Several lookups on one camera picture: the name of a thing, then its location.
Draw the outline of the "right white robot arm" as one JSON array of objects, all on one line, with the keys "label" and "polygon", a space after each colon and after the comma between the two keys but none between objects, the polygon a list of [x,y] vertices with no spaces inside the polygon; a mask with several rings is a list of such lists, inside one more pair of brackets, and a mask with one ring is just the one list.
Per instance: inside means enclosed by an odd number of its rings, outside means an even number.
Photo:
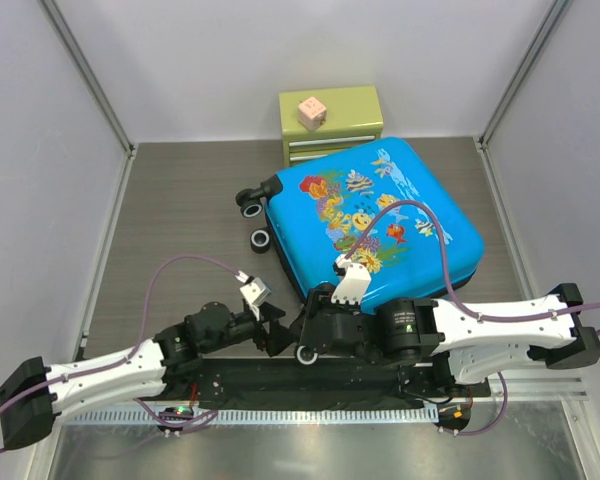
[{"label": "right white robot arm", "polygon": [[489,375],[530,363],[579,369],[600,359],[600,335],[582,324],[585,305],[573,284],[530,301],[463,304],[398,297],[366,311],[332,286],[310,292],[291,324],[295,357],[324,357],[405,372],[433,367],[431,383],[451,396]]}]

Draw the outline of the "blue fish-print suitcase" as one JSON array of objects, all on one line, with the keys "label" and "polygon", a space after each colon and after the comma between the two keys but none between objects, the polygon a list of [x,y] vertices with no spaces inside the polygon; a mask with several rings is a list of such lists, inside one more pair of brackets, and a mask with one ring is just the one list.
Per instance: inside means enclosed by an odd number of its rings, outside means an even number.
[{"label": "blue fish-print suitcase", "polygon": [[242,216],[265,218],[252,248],[277,252],[304,305],[310,289],[338,285],[341,254],[371,275],[360,304],[369,311],[398,297],[448,300],[484,252],[477,228],[398,138],[283,169],[236,202]]}]

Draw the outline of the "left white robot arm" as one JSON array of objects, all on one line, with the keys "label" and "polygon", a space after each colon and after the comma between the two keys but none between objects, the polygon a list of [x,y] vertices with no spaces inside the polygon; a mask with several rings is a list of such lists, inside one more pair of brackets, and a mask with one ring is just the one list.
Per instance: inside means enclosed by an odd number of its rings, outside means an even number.
[{"label": "left white robot arm", "polygon": [[51,433],[57,419],[98,404],[162,393],[182,399],[205,354],[251,340],[268,356],[277,356],[294,340],[280,323],[284,315],[269,303],[233,313],[211,302],[130,349],[52,366],[41,357],[27,359],[0,386],[3,448],[33,445]]}]

